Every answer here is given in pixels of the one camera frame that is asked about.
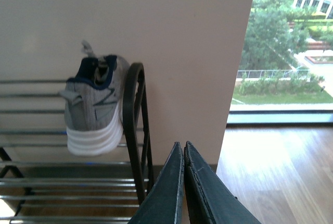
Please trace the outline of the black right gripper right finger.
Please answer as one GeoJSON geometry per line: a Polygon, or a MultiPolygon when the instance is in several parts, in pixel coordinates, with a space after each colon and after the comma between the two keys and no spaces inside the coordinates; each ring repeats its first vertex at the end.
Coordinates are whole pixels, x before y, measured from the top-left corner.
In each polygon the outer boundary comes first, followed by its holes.
{"type": "Polygon", "coordinates": [[[259,223],[225,186],[195,146],[184,148],[185,193],[190,223],[259,223]]]}

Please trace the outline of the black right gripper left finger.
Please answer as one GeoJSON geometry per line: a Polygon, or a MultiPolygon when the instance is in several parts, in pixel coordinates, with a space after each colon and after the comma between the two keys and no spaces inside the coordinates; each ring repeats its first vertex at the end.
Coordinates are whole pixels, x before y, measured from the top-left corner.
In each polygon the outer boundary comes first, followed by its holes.
{"type": "Polygon", "coordinates": [[[150,193],[129,223],[181,223],[183,187],[184,156],[176,142],[150,193]]]}

